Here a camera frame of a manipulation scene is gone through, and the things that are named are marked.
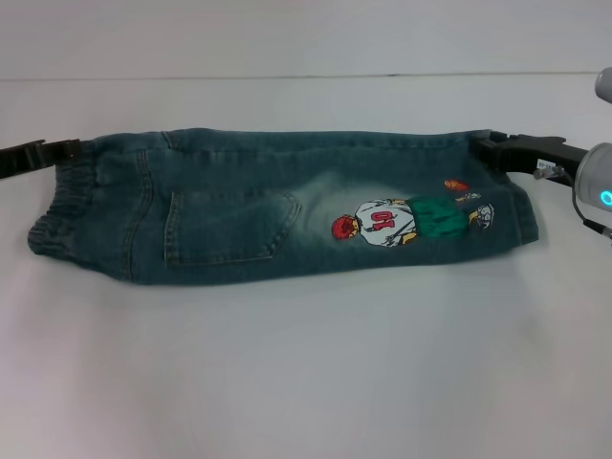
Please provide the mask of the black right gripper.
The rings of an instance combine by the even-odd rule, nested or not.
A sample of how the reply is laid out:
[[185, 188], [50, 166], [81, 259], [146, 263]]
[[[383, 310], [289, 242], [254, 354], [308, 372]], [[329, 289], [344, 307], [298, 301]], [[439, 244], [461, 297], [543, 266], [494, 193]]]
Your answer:
[[509, 135], [483, 131], [471, 139], [473, 156], [493, 171], [533, 174], [537, 169], [560, 166], [572, 180], [587, 150], [574, 147], [560, 137]]

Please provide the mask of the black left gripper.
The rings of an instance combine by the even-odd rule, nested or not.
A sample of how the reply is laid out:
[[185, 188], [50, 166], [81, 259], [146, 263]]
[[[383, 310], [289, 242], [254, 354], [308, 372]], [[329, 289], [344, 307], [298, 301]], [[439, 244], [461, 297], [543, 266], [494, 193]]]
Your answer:
[[5, 180], [61, 164], [80, 157], [85, 150], [81, 140], [45, 142], [38, 140], [3, 148], [0, 153], [0, 179]]

